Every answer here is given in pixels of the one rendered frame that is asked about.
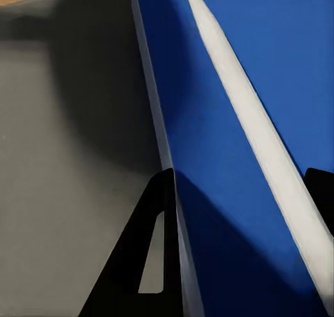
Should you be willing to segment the swivel chair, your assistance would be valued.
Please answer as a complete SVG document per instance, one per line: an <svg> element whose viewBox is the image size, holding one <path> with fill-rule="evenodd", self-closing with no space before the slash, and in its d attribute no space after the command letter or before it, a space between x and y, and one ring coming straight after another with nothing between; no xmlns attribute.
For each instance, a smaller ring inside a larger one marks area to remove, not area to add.
<svg viewBox="0 0 334 317"><path fill-rule="evenodd" d="M161 171L131 0L0 6L0 317L79 317ZM138 292L163 289L164 211Z"/></svg>

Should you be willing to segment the pen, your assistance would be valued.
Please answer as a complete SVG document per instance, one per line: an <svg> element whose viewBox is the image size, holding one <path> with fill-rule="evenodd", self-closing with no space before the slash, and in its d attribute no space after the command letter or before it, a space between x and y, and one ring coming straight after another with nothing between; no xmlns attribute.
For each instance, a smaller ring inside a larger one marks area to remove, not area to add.
<svg viewBox="0 0 334 317"><path fill-rule="evenodd" d="M188 0L203 48L255 154L266 182L292 233L328 317L334 317L334 238L289 158L270 116L255 93L231 45L202 0Z"/></svg>

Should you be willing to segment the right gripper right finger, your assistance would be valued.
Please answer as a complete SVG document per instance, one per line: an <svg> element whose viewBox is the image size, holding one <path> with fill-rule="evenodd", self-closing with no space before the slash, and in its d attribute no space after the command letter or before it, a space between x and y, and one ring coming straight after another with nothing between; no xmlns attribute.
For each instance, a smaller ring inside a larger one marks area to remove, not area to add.
<svg viewBox="0 0 334 317"><path fill-rule="evenodd" d="M334 173L309 168L304 183L334 238Z"/></svg>

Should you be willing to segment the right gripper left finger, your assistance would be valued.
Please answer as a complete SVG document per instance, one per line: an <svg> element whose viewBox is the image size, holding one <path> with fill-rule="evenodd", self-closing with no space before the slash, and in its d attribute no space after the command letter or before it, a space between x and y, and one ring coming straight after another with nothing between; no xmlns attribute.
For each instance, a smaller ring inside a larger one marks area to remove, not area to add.
<svg viewBox="0 0 334 317"><path fill-rule="evenodd" d="M157 215L164 211L164 289L139 293ZM79 317L184 317L174 169L145 188Z"/></svg>

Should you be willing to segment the folder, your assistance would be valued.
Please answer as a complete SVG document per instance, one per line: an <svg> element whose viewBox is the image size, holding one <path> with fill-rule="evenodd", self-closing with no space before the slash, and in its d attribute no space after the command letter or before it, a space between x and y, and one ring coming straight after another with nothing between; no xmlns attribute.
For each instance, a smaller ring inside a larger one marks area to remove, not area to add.
<svg viewBox="0 0 334 317"><path fill-rule="evenodd" d="M334 0L202 0L302 180L334 173ZM328 317L188 0L131 0L191 317Z"/></svg>

